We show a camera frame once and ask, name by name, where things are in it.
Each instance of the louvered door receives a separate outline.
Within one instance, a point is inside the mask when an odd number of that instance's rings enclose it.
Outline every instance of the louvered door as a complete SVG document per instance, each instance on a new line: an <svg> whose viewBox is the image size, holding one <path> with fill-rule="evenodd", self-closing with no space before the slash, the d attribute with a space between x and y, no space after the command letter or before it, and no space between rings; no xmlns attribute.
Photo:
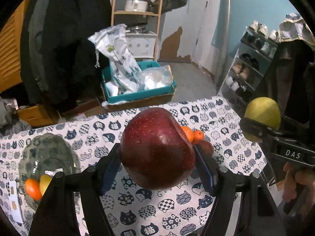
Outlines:
<svg viewBox="0 0 315 236"><path fill-rule="evenodd" d="M21 83L20 37L27 0L24 0L0 32L0 93Z"/></svg>

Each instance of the table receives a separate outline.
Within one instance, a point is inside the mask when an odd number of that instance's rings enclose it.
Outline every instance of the table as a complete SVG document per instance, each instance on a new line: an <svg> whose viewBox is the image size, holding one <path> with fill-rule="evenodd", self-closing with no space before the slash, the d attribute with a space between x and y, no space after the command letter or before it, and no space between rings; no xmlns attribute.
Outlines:
<svg viewBox="0 0 315 236"><path fill-rule="evenodd" d="M238 125L240 117L224 98L217 96L159 107L169 110L179 124L202 130L205 140L213 144L214 159L220 166L249 175L260 172L267 163L258 144L244 138ZM100 114L23 131L0 140L0 205L21 235L28 235L34 210L26 204L24 195L20 195L24 223L14 222L4 185L9 179L19 178L18 163L26 143L46 132L59 134L71 145L74 160L84 170L108 154L114 143L120 141L128 122L143 109L146 108ZM204 191L196 171L172 189L149 191L136 185L123 167L112 189L101 197L112 229L120 236L185 236L205 224L213 201ZM88 236L79 194L75 194L75 208L80 233Z"/></svg>

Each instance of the concrete floor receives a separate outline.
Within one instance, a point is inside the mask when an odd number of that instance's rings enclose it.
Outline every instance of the concrete floor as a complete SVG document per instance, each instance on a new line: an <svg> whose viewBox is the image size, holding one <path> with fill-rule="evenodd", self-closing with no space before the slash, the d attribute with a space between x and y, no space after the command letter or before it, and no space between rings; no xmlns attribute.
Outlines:
<svg viewBox="0 0 315 236"><path fill-rule="evenodd" d="M172 98L173 102L210 98L217 95L210 76L201 68L197 68L191 63L159 62L159 64L171 66L177 83L177 89Z"/></svg>

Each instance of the orange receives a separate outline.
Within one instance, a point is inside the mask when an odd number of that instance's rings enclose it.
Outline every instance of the orange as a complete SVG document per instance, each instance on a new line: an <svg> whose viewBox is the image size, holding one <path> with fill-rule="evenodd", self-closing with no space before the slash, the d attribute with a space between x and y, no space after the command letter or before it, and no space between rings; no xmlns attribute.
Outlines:
<svg viewBox="0 0 315 236"><path fill-rule="evenodd" d="M194 141L203 140L203 139L204 139L204 133L201 130L194 131Z"/></svg>
<svg viewBox="0 0 315 236"><path fill-rule="evenodd" d="M41 200L43 197L39 189L39 183L34 179L29 178L26 180L25 190L34 200Z"/></svg>
<svg viewBox="0 0 315 236"><path fill-rule="evenodd" d="M181 126L181 128L185 132L190 143L192 143L194 141L194 132L187 126Z"/></svg>

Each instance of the blue wall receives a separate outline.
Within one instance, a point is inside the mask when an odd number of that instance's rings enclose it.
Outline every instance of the blue wall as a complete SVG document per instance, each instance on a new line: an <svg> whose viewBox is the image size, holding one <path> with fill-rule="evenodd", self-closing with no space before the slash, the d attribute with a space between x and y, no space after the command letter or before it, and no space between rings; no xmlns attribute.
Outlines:
<svg viewBox="0 0 315 236"><path fill-rule="evenodd" d="M216 32L211 44L221 48L222 38L220 26L222 21L221 7ZM278 30L285 16L291 12L297 12L288 0L232 0L231 23L228 55L235 56L246 26L251 25L254 20L268 27L268 33L273 29Z"/></svg>

